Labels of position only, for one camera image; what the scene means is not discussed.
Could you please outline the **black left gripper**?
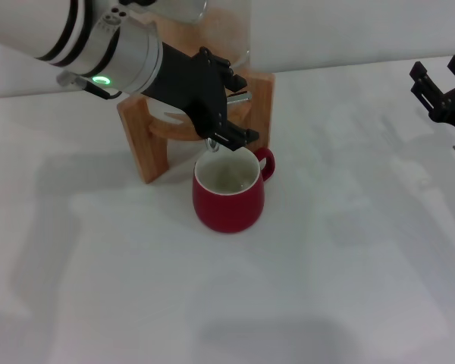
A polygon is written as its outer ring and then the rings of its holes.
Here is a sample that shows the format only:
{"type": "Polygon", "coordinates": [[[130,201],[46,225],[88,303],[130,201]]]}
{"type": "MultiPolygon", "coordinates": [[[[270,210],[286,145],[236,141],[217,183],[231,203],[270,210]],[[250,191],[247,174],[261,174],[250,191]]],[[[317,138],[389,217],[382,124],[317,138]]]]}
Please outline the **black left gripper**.
{"type": "Polygon", "coordinates": [[[188,56],[164,42],[158,73],[142,94],[183,111],[201,138],[236,151],[257,141],[259,133],[227,121],[224,88],[246,88],[246,80],[234,73],[229,60],[206,47],[188,56]]]}

